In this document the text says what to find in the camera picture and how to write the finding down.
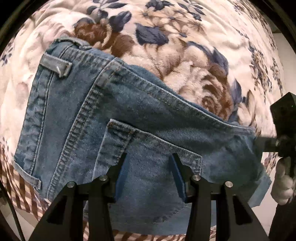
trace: denim jeans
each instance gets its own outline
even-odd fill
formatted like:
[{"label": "denim jeans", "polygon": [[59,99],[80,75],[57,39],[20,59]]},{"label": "denim jeans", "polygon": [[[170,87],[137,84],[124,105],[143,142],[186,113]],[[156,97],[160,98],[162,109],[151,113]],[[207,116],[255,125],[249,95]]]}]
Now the denim jeans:
[{"label": "denim jeans", "polygon": [[130,168],[110,207],[112,227],[182,234],[191,205],[178,197],[168,157],[178,153],[210,182],[232,181],[253,207],[271,183],[254,139],[251,128],[184,100],[147,70],[61,37],[41,58],[14,166],[52,201],[67,182],[90,182],[126,152]]}]

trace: black bracket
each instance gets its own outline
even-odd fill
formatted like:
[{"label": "black bracket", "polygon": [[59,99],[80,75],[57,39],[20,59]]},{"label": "black bracket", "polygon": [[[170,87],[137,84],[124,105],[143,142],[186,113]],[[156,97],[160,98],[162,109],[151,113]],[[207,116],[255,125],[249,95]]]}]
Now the black bracket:
[{"label": "black bracket", "polygon": [[120,197],[128,172],[123,153],[106,175],[90,183],[69,182],[60,191],[34,229],[29,241],[82,241],[83,208],[89,202],[89,240],[114,241],[108,203]]},{"label": "black bracket", "polygon": [[176,153],[170,157],[170,167],[180,198],[192,202],[185,241],[209,241],[211,200],[217,205],[216,241],[269,240],[248,203],[232,192],[232,182],[209,183],[183,165]]}]

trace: back pocket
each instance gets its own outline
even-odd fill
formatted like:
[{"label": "back pocket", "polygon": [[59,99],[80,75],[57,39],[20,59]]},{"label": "back pocket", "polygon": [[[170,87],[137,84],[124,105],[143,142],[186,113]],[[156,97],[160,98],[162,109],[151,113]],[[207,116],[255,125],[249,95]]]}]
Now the back pocket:
[{"label": "back pocket", "polygon": [[128,176],[122,196],[110,206],[112,223],[161,223],[186,207],[178,196],[168,158],[178,153],[183,164],[201,175],[202,157],[128,124],[111,119],[96,160],[93,179],[105,174],[127,153]]}]

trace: fuzzy blanket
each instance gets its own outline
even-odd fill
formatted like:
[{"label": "fuzzy blanket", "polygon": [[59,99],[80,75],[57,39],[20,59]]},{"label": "fuzzy blanket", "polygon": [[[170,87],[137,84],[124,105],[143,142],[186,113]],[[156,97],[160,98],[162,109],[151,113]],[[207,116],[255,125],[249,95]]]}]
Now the fuzzy blanket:
[{"label": "fuzzy blanket", "polygon": [[[11,163],[40,58],[64,33],[146,68],[224,120],[276,136],[269,107],[285,94],[282,65],[270,27],[247,0],[50,0],[0,57],[0,178],[14,205],[37,219],[49,203]],[[276,154],[263,154],[268,174],[276,161]],[[118,230],[114,235],[137,241],[184,238]]]}]

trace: metal screw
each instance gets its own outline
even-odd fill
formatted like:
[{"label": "metal screw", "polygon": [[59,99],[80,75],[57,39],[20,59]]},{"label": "metal screw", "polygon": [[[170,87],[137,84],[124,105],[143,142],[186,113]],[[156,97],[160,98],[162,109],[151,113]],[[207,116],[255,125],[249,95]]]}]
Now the metal screw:
[{"label": "metal screw", "polygon": [[192,179],[193,179],[194,181],[199,181],[199,180],[200,180],[200,175],[193,175],[193,176],[192,176]]},{"label": "metal screw", "polygon": [[72,188],[75,186],[75,182],[69,182],[67,183],[67,187]]},{"label": "metal screw", "polygon": [[232,187],[233,187],[233,183],[230,182],[230,181],[225,182],[225,185],[226,185],[227,187],[229,187],[229,188],[232,188]]},{"label": "metal screw", "polygon": [[101,181],[106,181],[108,179],[108,176],[107,175],[102,175],[102,176],[99,177],[99,179]]}]

